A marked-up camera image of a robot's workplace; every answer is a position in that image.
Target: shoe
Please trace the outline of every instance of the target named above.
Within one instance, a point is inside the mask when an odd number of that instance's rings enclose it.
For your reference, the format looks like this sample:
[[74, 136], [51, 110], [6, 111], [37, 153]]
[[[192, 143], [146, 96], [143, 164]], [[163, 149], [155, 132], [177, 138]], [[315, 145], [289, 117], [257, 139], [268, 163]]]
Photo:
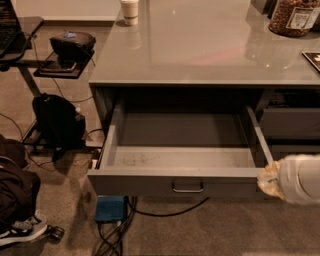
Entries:
[[25, 221], [15, 221], [8, 231], [0, 234], [0, 246], [31, 241], [47, 230], [46, 223], [47, 218], [39, 213]]

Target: glass jar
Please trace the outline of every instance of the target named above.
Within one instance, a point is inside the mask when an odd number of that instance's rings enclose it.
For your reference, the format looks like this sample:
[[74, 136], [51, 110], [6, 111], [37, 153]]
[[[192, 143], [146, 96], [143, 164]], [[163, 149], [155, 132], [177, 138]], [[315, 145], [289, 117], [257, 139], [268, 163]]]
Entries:
[[318, 18], [320, 0], [278, 0], [269, 28], [283, 36], [308, 34]]

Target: floor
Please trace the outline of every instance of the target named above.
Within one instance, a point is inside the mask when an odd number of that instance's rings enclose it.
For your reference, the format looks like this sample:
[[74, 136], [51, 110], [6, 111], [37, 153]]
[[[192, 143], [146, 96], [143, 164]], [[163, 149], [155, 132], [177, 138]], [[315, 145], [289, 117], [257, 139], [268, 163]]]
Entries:
[[[89, 32], [96, 37], [93, 60], [97, 62], [110, 27], [43, 26], [35, 40], [38, 58], [44, 59], [51, 52], [49, 38], [66, 29]], [[26, 57], [35, 58], [35, 51], [30, 50]], [[62, 93], [76, 102], [86, 117], [87, 131], [100, 128], [87, 82], [93, 69], [94, 63], [90, 62], [78, 80], [36, 78], [42, 92]], [[35, 119], [33, 96], [14, 68], [0, 73], [0, 81], [0, 133], [20, 140], [19, 129], [24, 134]], [[100, 131], [90, 135], [92, 141], [103, 139]], [[68, 152], [54, 164], [51, 157], [51, 152], [32, 155], [34, 162], [29, 160], [29, 170], [38, 173], [42, 181], [38, 210], [47, 216], [50, 225], [65, 230], [64, 237], [60, 242], [42, 237], [15, 244], [0, 249], [1, 256], [100, 255], [97, 252], [102, 240], [94, 221], [96, 195], [86, 177], [92, 154]], [[203, 199], [143, 197], [138, 198], [137, 209], [175, 213]], [[123, 239], [123, 255], [315, 256], [320, 255], [319, 216], [318, 206], [303, 207], [278, 200], [210, 198], [196, 209], [174, 217], [136, 213]], [[107, 224], [104, 232], [115, 228], [115, 224]]]

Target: white cup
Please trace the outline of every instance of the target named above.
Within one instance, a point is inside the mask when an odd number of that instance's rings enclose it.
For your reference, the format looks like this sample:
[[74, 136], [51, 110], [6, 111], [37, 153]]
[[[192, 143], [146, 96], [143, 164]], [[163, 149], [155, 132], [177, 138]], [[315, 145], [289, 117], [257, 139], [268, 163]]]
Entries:
[[124, 23], [126, 25], [138, 24], [139, 0], [120, 0]]

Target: black bag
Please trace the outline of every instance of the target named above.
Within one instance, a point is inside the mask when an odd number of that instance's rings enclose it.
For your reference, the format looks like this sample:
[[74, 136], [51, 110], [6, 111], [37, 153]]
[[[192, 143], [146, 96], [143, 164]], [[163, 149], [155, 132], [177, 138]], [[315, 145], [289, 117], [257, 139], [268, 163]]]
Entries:
[[71, 102], [44, 93], [33, 99], [32, 106], [37, 119], [36, 130], [48, 145], [63, 149], [84, 146], [85, 117], [76, 112]]

